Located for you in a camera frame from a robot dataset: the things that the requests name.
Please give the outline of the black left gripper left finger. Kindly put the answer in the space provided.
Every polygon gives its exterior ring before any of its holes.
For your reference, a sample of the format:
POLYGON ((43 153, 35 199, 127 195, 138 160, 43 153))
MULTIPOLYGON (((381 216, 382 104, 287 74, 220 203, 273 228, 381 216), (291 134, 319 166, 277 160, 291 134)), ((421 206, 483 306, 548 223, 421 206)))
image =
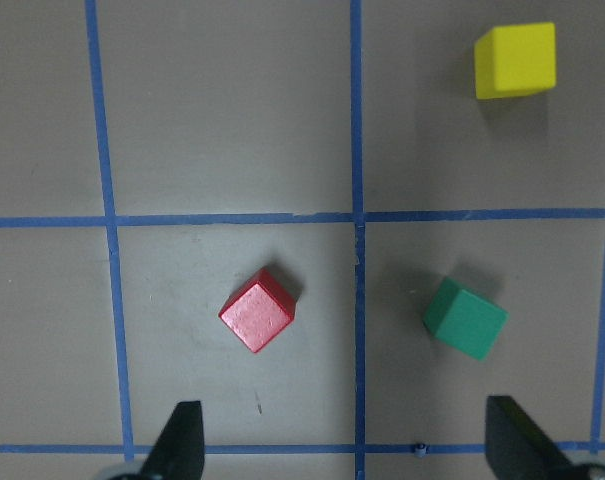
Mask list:
POLYGON ((140 469, 143 479, 193 479, 204 470, 200 401, 179 402, 140 469))

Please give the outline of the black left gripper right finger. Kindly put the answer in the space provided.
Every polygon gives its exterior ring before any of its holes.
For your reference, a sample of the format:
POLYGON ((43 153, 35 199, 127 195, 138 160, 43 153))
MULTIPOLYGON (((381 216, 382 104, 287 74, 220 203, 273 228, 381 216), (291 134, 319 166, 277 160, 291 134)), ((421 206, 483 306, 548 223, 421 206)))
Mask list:
POLYGON ((485 458, 496 479, 582 478, 512 397, 489 396, 485 413, 485 458))

